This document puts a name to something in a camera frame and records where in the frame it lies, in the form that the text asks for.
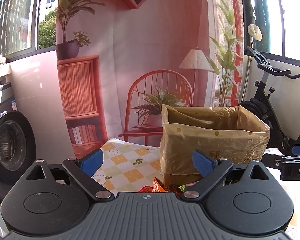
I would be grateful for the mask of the cardboard box with plastic liner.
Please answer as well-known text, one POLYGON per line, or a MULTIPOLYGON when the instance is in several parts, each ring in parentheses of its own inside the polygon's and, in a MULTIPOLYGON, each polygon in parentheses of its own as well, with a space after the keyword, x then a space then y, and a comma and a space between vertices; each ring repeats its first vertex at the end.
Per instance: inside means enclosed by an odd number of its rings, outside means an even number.
POLYGON ((247 164, 261 159, 270 138, 269 126, 242 106, 163 105, 161 118, 160 166, 170 190, 202 178, 192 163, 195 150, 247 164))

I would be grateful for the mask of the checkered floral tablecloth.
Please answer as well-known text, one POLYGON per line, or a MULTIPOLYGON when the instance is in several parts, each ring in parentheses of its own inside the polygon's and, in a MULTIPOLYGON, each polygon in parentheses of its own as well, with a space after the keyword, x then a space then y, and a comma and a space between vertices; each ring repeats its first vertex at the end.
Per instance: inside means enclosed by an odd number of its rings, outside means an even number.
POLYGON ((160 148, 111 138, 101 150, 103 164, 91 177, 114 195, 152 186, 153 178, 163 181, 160 148))

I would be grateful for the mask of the orange foil snack wrapper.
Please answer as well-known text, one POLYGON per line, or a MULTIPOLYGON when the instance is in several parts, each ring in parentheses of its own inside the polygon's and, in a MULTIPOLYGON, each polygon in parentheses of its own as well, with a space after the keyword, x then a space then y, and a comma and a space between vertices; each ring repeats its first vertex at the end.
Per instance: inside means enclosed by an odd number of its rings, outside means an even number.
POLYGON ((153 178, 152 186, 144 186, 141 188, 138 193, 166 193, 174 192, 173 190, 168 189, 158 178, 153 178))

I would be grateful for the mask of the black exercise bike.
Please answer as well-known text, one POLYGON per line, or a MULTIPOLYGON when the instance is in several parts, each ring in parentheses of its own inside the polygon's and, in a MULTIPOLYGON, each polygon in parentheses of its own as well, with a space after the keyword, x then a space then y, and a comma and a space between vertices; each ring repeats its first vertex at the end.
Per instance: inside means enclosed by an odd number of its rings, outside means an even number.
POLYGON ((262 41, 260 28, 246 29, 239 104, 270 127, 268 147, 290 155, 300 145, 300 63, 266 57, 253 44, 262 41))

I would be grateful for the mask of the white washing machine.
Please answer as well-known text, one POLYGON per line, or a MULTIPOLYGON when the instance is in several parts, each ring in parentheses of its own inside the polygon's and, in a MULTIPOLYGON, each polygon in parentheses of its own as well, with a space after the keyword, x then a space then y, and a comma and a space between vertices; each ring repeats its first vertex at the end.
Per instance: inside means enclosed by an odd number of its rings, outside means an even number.
POLYGON ((36 159, 32 127, 17 110, 9 65, 0 69, 0 202, 36 159))

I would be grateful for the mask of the printed room backdrop cloth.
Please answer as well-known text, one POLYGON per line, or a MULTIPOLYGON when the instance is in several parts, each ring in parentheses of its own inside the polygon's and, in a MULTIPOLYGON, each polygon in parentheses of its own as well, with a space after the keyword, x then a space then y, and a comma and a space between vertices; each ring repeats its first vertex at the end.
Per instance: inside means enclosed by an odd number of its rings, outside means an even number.
POLYGON ((185 103, 217 103, 209 64, 221 27, 242 37, 242 0, 58 0, 57 73, 78 158, 108 139, 157 146, 156 116, 137 105, 160 88, 185 103))

